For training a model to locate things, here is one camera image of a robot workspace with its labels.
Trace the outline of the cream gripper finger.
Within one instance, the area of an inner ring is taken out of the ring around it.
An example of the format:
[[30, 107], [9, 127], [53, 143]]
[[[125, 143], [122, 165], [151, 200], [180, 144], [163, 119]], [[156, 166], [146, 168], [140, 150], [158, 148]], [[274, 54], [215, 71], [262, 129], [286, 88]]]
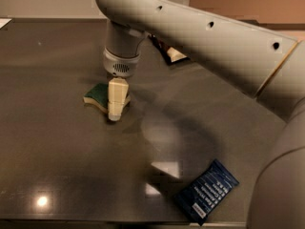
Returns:
[[124, 78], [116, 77], [109, 82], [108, 88], [108, 117], [111, 121], [118, 121], [122, 115], [129, 84]]

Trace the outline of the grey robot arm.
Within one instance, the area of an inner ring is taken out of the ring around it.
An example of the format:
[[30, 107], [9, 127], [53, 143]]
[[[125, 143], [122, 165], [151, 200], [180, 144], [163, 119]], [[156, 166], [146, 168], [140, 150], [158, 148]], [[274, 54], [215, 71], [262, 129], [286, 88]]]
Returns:
[[168, 0], [95, 0], [110, 20], [109, 63], [136, 62], [146, 31], [253, 97], [286, 126], [261, 170], [247, 229], [305, 229], [305, 45]]

